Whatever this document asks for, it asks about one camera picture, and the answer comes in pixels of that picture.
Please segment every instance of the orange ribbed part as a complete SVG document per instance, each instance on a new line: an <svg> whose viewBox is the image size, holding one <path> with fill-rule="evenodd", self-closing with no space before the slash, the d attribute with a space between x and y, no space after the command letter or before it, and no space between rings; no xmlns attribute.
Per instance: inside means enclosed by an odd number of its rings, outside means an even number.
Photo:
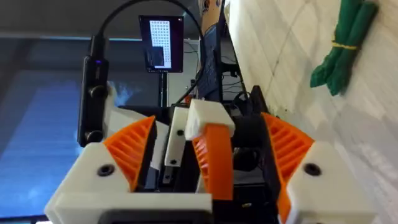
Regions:
<svg viewBox="0 0 398 224"><path fill-rule="evenodd" d="M262 117L267 123L275 166L279 176L278 211L282 223L285 223L291 208L286 189L287 182L314 140L301 130L273 115L263 113Z"/></svg>
<svg viewBox="0 0 398 224"><path fill-rule="evenodd" d="M142 119L122 128L104 141L104 145L127 178L131 192L137 187L147 140L154 122L155 116Z"/></svg>
<svg viewBox="0 0 398 224"><path fill-rule="evenodd" d="M233 160L228 127L207 124L204 134L192 144L206 191L213 200L232 200Z"/></svg>

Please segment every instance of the wires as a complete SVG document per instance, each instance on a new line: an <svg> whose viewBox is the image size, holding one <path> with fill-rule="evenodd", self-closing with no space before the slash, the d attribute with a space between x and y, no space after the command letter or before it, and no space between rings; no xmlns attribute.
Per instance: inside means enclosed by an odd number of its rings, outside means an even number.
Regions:
<svg viewBox="0 0 398 224"><path fill-rule="evenodd" d="M236 82L236 83L223 84L223 86L225 86L225 85L235 85L235 84L238 84L238 83L242 83L242 80L239 81L239 82Z"/></svg>
<svg viewBox="0 0 398 224"><path fill-rule="evenodd" d="M230 62L236 63L236 60L232 60L231 58L227 57L227 56L222 56L221 58L226 58L228 59Z"/></svg>
<svg viewBox="0 0 398 224"><path fill-rule="evenodd" d="M192 53L196 53L197 54L197 69L195 70L195 73L196 73L196 72L198 72L198 66L199 66L199 53L198 53L197 50L195 50L195 48L189 42L184 41L184 44L188 44L191 47L191 49L192 49L191 52L184 52L185 54L192 54Z"/></svg>
<svg viewBox="0 0 398 224"><path fill-rule="evenodd" d="M198 33L200 35L200 39L201 39L201 44L203 46L204 49L206 49L206 44L205 44L205 38L203 36L203 33L201 31L201 27L199 26L198 21L195 19L195 16L193 16L192 12L185 7L182 3L180 3L180 1L178 0L130 0L125 2L124 4L120 5L119 7L117 7L110 15L107 16L107 18L104 20L104 22L102 23L101 27L99 28L99 31L97 33L97 35L95 35L92 39L94 39L96 36L99 37L100 39L103 39L104 37L104 32L107 28L107 26L109 25L109 23L123 10L127 9L128 7L140 3L140 2L146 2L146 1L166 1L166 2L170 2L180 8L182 8L193 20L193 22L195 23L195 26L198 30ZM202 67L205 67L205 62L207 60L207 55L206 55L206 51L203 51L203 61L202 61ZM191 85L191 87L177 100L176 103L180 103L186 96L188 96L192 90L198 85L199 80L202 78L203 76L203 72L204 69L201 69L199 72L199 76L198 78L195 80L195 82Z"/></svg>
<svg viewBox="0 0 398 224"><path fill-rule="evenodd" d="M223 93L240 93L240 92L234 92L234 91L223 91Z"/></svg>
<svg viewBox="0 0 398 224"><path fill-rule="evenodd" d="M228 87L228 88L226 88L226 89L223 89L223 91L229 90L230 88L242 88L242 87L241 87L241 86L230 86L230 87Z"/></svg>

